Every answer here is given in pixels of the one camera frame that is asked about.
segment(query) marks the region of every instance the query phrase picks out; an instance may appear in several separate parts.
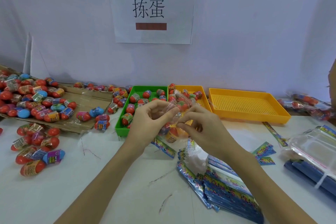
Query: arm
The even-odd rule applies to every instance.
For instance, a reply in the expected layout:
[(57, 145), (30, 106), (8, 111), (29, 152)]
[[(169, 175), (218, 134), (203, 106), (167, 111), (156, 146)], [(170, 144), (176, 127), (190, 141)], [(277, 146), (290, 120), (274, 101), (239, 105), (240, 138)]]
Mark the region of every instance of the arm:
[[(184, 124), (193, 120), (191, 125)], [(195, 105), (178, 121), (207, 153), (219, 158), (240, 176), (271, 224), (316, 223), (265, 173), (254, 156), (244, 150), (217, 115)]]
[(100, 222), (129, 167), (141, 156), (145, 147), (154, 139), (163, 125), (172, 120), (179, 111), (178, 108), (173, 108), (162, 116), (158, 115), (158, 112), (168, 105), (168, 102), (155, 100), (137, 108), (124, 144), (55, 224)]

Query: paper sign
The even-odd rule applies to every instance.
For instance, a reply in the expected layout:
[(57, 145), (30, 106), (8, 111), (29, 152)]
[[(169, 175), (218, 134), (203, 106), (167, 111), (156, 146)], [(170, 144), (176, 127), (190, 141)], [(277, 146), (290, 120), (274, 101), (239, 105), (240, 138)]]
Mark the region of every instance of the paper sign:
[(117, 43), (191, 44), (194, 0), (111, 0)]

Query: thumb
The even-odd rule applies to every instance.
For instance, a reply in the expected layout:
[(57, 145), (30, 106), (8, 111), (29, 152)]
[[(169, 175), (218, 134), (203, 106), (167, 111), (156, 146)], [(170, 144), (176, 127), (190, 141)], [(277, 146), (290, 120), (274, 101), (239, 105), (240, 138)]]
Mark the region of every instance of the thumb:
[(193, 139), (195, 139), (198, 136), (197, 130), (190, 125), (179, 123), (176, 126), (186, 131), (188, 135), (190, 135)]
[(179, 109), (177, 107), (174, 107), (173, 109), (166, 112), (164, 115), (162, 115), (160, 118), (156, 120), (157, 123), (161, 127), (163, 127), (167, 122), (170, 122), (173, 120), (174, 116), (179, 112)]

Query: person's left arm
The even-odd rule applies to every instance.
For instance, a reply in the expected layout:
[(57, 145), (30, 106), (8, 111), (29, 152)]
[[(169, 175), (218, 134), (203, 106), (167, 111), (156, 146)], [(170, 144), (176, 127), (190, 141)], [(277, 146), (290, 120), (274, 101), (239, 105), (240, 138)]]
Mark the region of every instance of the person's left arm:
[(141, 156), (163, 125), (179, 111), (175, 107), (162, 116), (158, 115), (168, 105), (168, 102), (155, 100), (137, 108), (124, 144), (54, 224), (100, 222), (129, 167)]

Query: forearm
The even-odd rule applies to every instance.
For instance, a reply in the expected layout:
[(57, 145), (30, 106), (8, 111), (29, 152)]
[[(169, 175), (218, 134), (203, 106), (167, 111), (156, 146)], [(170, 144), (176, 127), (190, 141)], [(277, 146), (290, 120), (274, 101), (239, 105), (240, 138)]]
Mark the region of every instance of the forearm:
[(124, 143), (55, 224), (99, 223), (114, 192), (136, 158)]
[(251, 153), (239, 145), (234, 152), (227, 163), (246, 184), (271, 224), (316, 223), (265, 173)]

